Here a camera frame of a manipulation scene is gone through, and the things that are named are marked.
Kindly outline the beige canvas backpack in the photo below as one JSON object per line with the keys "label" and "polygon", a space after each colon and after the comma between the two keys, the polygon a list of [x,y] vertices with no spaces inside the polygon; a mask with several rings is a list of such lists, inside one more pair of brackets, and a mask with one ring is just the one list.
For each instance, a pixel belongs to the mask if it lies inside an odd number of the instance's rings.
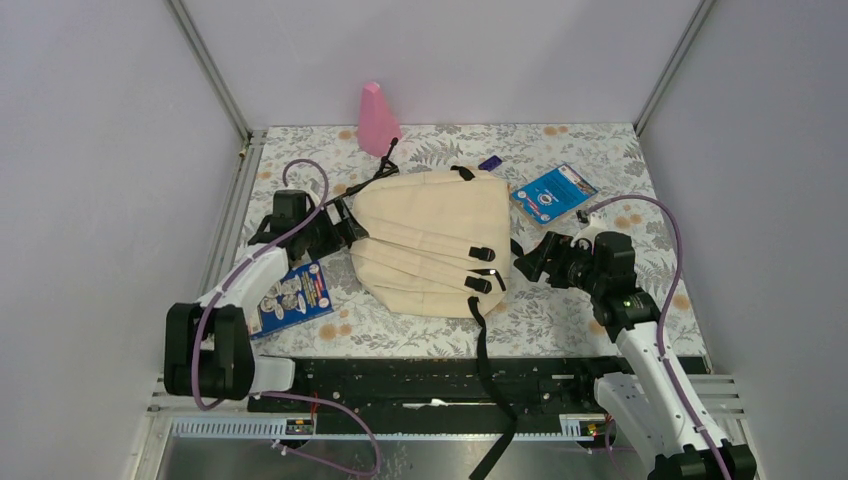
{"label": "beige canvas backpack", "polygon": [[477,377],[506,418],[500,437],[470,475],[486,478],[518,422],[494,380],[485,320],[509,290],[507,182],[461,166],[378,179],[356,194],[353,217],[367,234],[350,247],[355,274],[383,306],[397,314],[477,323]]}

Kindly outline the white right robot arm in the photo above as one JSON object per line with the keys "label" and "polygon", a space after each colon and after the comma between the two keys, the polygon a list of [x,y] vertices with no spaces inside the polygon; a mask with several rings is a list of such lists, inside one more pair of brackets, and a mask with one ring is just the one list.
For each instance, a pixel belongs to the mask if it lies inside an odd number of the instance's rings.
{"label": "white right robot arm", "polygon": [[658,305],[637,284],[632,238],[609,229],[601,202],[577,213],[575,236],[549,232],[531,251],[511,246],[529,281],[590,297],[593,315],[624,356],[629,372],[592,373],[573,386],[583,410],[611,415],[650,479],[752,479],[755,456],[733,444],[698,397],[665,332],[669,301]]}

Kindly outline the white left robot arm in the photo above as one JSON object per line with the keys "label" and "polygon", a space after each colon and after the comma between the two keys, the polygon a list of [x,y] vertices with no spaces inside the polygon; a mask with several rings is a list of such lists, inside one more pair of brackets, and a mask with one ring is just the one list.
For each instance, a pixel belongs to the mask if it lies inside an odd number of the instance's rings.
{"label": "white left robot arm", "polygon": [[321,259],[366,235],[343,195],[315,199],[303,190],[277,192],[233,269],[198,300],[168,310],[166,392],[192,397],[201,410],[267,392],[285,410],[304,407],[308,381],[295,374],[294,360],[254,352],[249,320],[292,262]]}

